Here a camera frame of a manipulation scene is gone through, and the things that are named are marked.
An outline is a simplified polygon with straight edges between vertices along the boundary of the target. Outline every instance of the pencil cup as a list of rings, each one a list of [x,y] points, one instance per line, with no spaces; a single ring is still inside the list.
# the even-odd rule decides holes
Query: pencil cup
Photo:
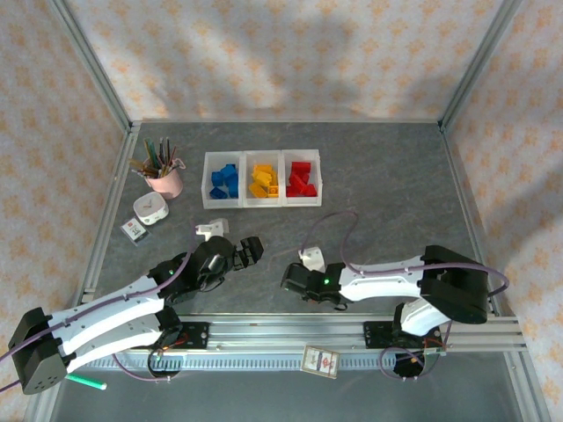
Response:
[[[174,165],[178,165],[180,169],[184,170],[186,166],[179,158],[174,158]],[[179,177],[178,170],[174,169],[163,178],[146,178],[147,185],[152,187],[152,190],[162,195],[165,200],[176,198],[182,192],[184,184]]]

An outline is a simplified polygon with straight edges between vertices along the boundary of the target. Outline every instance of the floral wallpaper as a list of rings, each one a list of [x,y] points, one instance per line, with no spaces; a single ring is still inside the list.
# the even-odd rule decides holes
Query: floral wallpaper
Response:
[[[512,280],[553,420],[563,420],[563,3],[524,0],[449,141],[489,264]]]
[[[501,0],[68,0],[132,120],[442,117]]]
[[[82,281],[122,132],[45,0],[0,2],[0,353],[19,319],[69,306]],[[0,387],[17,379],[0,365]],[[23,418],[20,387],[0,419]]]

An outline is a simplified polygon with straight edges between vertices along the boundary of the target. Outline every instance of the small card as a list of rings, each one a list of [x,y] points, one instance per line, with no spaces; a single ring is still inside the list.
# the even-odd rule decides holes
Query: small card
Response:
[[[129,240],[135,245],[149,235],[149,231],[144,228],[135,217],[127,220],[125,224],[121,226],[121,231],[125,233]]]
[[[306,346],[303,352],[303,363],[301,370],[310,374],[336,378],[340,353],[320,349],[318,347]]]

